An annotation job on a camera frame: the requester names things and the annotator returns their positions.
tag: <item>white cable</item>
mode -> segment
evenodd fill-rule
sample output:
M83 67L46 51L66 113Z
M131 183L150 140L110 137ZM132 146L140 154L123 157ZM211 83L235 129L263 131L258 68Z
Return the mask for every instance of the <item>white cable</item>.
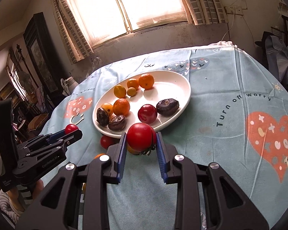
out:
M233 14L233 23L232 26L230 27L230 29L225 33L225 35L232 29L233 25L234 25L234 18L235 18L235 14Z

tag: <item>person's hand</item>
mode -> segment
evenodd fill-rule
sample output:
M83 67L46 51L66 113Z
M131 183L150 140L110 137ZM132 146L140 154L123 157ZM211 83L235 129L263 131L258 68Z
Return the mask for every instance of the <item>person's hand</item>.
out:
M40 192L44 189L44 183L42 180L38 180L36 182L36 186L34 188L34 191L32 193L32 198L33 200L38 197L38 195L40 194ZM7 192L9 198L11 199L11 202L13 203L13 206L18 210L23 212L25 209L22 207L22 205L20 204L20 202L18 201L18 197L19 197L19 192L18 189L16 187L13 187L11 190L9 190Z

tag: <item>checkered curtain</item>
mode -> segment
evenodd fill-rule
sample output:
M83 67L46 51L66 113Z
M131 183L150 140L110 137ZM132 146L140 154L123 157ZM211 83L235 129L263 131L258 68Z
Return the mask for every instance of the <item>checkered curtain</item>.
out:
M76 63L91 54L93 50L81 32L65 0L50 0L59 32L72 63Z
M228 23L220 0L185 0L195 25Z

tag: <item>cherry tomato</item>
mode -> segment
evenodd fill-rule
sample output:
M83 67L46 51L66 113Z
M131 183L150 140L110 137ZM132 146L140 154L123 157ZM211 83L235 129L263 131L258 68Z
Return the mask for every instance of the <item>cherry tomato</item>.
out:
M150 125L135 123L127 132L127 142L133 150L141 152L157 143L157 135Z
M102 136L100 139L100 145L106 150L113 144L115 144L115 139L112 137Z
M143 105L137 112L137 117L142 123L153 123L157 118L157 109L151 104Z
M77 125L71 123L71 124L68 124L68 125L65 127L64 132L65 132L65 134L68 134L68 133L71 133L71 132L73 132L73 131L75 131L75 130L78 130L78 129L79 129L79 128L78 128Z

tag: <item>dark purple fruit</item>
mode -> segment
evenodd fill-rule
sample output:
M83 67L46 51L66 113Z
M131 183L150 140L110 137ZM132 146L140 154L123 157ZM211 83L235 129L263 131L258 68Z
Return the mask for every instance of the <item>dark purple fruit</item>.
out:
M127 119L124 115L118 115L112 118L108 124L108 127L112 131L121 131L126 127Z
M165 117L170 117L179 108L179 102L173 98L164 99L156 105L157 112Z
M103 126L106 127L109 123L109 115L107 113L107 111L104 108L98 108L97 109L97 122Z

